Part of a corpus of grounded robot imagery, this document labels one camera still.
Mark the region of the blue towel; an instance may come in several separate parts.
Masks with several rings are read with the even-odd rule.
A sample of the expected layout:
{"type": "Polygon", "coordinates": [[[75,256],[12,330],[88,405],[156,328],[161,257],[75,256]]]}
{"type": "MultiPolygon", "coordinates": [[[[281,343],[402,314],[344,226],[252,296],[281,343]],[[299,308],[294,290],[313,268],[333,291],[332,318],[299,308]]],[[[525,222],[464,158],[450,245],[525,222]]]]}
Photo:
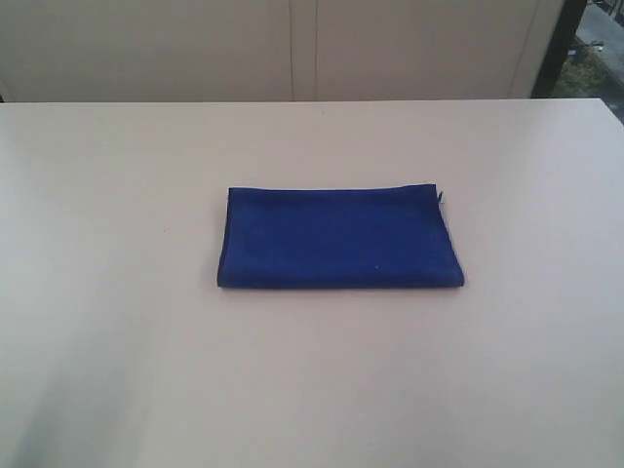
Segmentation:
{"type": "Polygon", "coordinates": [[[228,191],[216,282],[258,290],[461,288],[434,184],[228,191]]]}

